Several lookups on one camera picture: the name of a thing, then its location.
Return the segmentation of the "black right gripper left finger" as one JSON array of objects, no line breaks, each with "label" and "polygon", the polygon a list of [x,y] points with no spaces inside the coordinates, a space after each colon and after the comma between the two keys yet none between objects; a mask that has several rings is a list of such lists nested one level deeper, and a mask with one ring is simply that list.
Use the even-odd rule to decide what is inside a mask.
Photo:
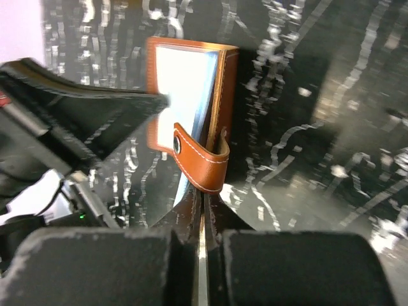
[{"label": "black right gripper left finger", "polygon": [[170,305],[198,304],[201,204],[201,192],[189,187],[181,201],[153,225],[170,228],[178,238],[171,252],[168,272]]}]

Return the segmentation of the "brown leather card holder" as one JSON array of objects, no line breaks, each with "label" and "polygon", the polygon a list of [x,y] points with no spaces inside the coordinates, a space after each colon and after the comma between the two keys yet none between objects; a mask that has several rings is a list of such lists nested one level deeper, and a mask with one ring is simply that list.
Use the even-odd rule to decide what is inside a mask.
[{"label": "brown leather card holder", "polygon": [[150,149],[173,157],[182,174],[174,203],[188,185],[222,191],[228,166],[239,49],[233,45],[152,36],[147,90],[169,105],[147,128]]}]

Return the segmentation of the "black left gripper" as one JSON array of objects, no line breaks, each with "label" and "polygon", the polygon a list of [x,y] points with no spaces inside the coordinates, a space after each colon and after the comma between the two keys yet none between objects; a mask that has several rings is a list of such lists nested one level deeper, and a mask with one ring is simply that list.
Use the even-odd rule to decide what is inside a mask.
[{"label": "black left gripper", "polygon": [[76,84],[30,58],[1,65],[1,209],[51,169],[78,174],[75,220],[118,228],[88,171],[168,106],[160,94]]}]

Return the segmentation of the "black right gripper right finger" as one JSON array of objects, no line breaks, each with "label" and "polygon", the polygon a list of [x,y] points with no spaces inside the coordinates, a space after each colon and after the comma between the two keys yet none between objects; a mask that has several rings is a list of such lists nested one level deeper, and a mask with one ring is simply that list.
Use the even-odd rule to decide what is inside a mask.
[{"label": "black right gripper right finger", "polygon": [[207,293],[209,305],[227,305],[224,263],[220,251],[226,230],[252,230],[218,194],[203,195],[203,222],[207,253]]}]

